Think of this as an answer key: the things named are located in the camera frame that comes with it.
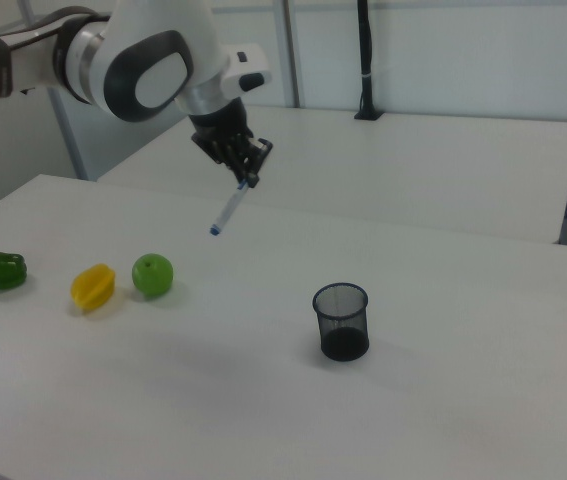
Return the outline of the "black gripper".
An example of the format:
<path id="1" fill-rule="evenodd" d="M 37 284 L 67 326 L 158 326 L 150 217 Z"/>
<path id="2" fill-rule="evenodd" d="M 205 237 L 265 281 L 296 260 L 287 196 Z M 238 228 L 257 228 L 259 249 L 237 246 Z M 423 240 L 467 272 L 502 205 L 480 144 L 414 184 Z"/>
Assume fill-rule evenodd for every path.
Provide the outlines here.
<path id="1" fill-rule="evenodd" d="M 264 138 L 252 138 L 242 99 L 236 98 L 216 112 L 188 118 L 195 129 L 194 143 L 213 161 L 223 161 L 238 183 L 246 182 L 249 188 L 255 188 L 273 144 Z"/>

